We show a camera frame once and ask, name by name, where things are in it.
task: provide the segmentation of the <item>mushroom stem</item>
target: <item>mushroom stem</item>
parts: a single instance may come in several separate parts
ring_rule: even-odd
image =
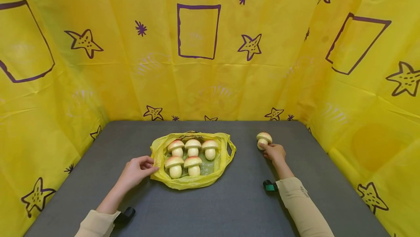
[[[176,165],[171,168],[169,168],[169,175],[172,179],[180,178],[182,175],[182,167],[181,165]]]
[[[189,148],[188,157],[198,156],[198,148]]]
[[[183,156],[183,150],[182,150],[182,148],[174,149],[172,151],[172,156],[182,157]]]
[[[199,176],[201,173],[200,166],[196,165],[188,168],[188,174],[190,176]]]
[[[259,139],[259,140],[258,140],[258,143],[262,143],[262,144],[268,145],[268,141],[267,141],[266,139]],[[264,149],[263,149],[263,148],[261,148],[259,145],[257,145],[257,147],[258,147],[258,149],[260,149],[261,151],[263,151],[263,150],[264,150]]]
[[[214,160],[214,158],[216,157],[216,150],[211,148],[211,149],[206,149],[204,151],[204,155],[206,156],[206,159],[208,160]]]

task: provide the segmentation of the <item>plastic bag handle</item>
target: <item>plastic bag handle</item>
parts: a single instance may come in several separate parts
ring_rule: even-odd
[[[228,159],[228,161],[227,161],[227,163],[226,163],[226,166],[227,165],[229,165],[229,163],[232,161],[232,159],[234,158],[234,156],[235,156],[235,152],[236,152],[236,146],[233,144],[233,142],[230,140],[230,136],[229,136],[229,140],[227,141],[228,143],[229,143],[229,146],[230,146],[230,150],[232,151],[231,153],[230,153],[230,155],[229,155],[229,152],[227,153],[227,159]]]

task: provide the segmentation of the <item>toy mushroom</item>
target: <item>toy mushroom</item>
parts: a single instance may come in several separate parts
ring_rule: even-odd
[[[183,156],[183,150],[182,147],[184,146],[184,143],[180,140],[174,140],[171,144],[168,146],[168,152],[172,153],[172,156]]]
[[[204,150],[204,155],[208,160],[214,160],[216,157],[217,143],[214,140],[204,141],[201,148]]]
[[[262,143],[262,144],[265,144],[265,145],[273,143],[273,139],[271,138],[270,134],[268,134],[267,132],[258,133],[257,140],[258,140],[258,143]],[[257,144],[257,147],[260,151],[264,150],[258,144]]]
[[[198,150],[200,148],[201,143],[196,139],[189,140],[185,143],[185,149],[188,149],[188,157],[198,156]]]
[[[171,176],[172,179],[180,178],[182,175],[182,167],[183,164],[182,157],[178,156],[172,156],[165,162],[165,168],[169,169],[169,176]]]
[[[184,168],[188,168],[188,174],[190,176],[199,176],[201,173],[200,165],[202,161],[200,157],[193,156],[189,157],[185,160]]]

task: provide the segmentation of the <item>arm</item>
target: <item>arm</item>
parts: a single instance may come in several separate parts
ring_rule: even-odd
[[[297,179],[285,161],[281,145],[260,144],[264,157],[272,160],[280,180],[276,182],[280,197],[288,209],[301,237],[334,237],[327,221],[310,199],[302,182]]]
[[[155,173],[154,160],[149,156],[135,158],[127,162],[120,178],[96,210],[91,210],[75,237],[109,237],[114,228],[114,220],[125,194],[138,185],[144,178]]]

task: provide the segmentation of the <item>black clip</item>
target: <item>black clip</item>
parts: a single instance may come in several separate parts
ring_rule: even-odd
[[[132,217],[136,214],[136,210],[132,207],[128,207],[125,212],[120,213],[114,220],[115,226],[124,227],[126,226]]]
[[[271,182],[268,179],[262,183],[264,189],[268,193],[279,192],[276,182]]]

